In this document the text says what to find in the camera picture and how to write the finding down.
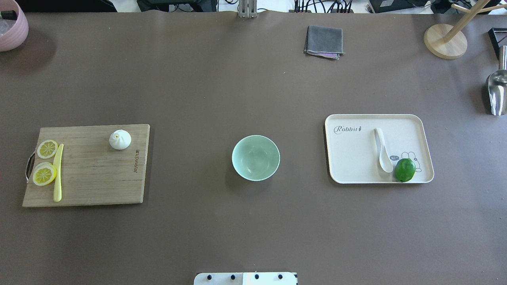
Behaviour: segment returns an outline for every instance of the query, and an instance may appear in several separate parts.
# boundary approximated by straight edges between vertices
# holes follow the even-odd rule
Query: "wooden stand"
[[[467,13],[461,18],[455,26],[447,24],[437,24],[431,26],[424,33],[424,44],[434,55],[444,59],[456,59],[465,54],[467,41],[461,30],[470,22],[475,15],[507,5],[499,5],[483,9],[490,0],[479,0],[472,9],[465,9],[456,4],[452,7]]]

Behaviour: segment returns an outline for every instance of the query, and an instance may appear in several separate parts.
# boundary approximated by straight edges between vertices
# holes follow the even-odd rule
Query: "gray cloth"
[[[306,33],[305,52],[311,55],[339,59],[343,52],[343,30],[310,25]]]

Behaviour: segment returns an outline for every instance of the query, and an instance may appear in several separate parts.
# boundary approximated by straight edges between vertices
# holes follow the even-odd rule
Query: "yellow knife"
[[[55,189],[53,191],[53,201],[55,202],[58,202],[62,199],[62,180],[61,180],[62,153],[63,153],[63,144],[60,144],[55,154],[55,160],[53,161],[53,165],[56,168]]]

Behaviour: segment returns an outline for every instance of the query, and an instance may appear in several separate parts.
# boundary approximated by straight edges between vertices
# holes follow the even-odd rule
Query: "cutting board handle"
[[[32,153],[32,155],[30,155],[28,161],[26,162],[26,182],[28,183],[28,178],[30,177],[31,175],[31,172],[33,170],[33,165],[35,163],[35,152]]]

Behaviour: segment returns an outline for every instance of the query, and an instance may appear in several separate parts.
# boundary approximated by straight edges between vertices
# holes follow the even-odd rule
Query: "round wooden base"
[[[434,55],[444,59],[456,59],[466,51],[465,35],[459,31],[451,40],[444,42],[444,37],[453,28],[448,24],[431,26],[424,33],[424,44]]]

